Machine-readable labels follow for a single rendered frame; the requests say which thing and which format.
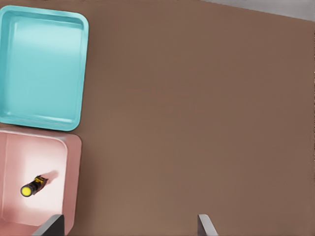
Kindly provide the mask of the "yellow-capped black push button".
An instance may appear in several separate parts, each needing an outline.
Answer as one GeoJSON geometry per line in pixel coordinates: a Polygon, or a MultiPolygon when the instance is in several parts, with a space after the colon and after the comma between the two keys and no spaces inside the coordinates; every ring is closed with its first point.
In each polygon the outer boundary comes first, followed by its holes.
{"type": "Polygon", "coordinates": [[[30,197],[41,191],[47,184],[48,179],[43,176],[36,176],[34,180],[21,187],[20,193],[23,197],[30,197]]]}

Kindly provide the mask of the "pink box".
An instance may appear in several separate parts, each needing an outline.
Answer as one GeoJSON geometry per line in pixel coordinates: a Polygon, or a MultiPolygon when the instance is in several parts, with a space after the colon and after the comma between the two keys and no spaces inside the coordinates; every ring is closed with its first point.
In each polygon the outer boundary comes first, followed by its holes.
{"type": "Polygon", "coordinates": [[[0,236],[32,235],[51,216],[74,225],[82,142],[73,134],[27,128],[0,129],[0,236]],[[30,197],[22,186],[48,179],[30,197]]]}

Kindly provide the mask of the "pale blue-green tray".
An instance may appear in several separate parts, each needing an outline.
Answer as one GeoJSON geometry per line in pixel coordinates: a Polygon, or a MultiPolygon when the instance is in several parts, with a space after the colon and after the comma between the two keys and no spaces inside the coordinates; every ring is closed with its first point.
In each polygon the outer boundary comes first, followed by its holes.
{"type": "Polygon", "coordinates": [[[71,131],[80,122],[89,23],[80,13],[0,8],[0,122],[71,131]]]}

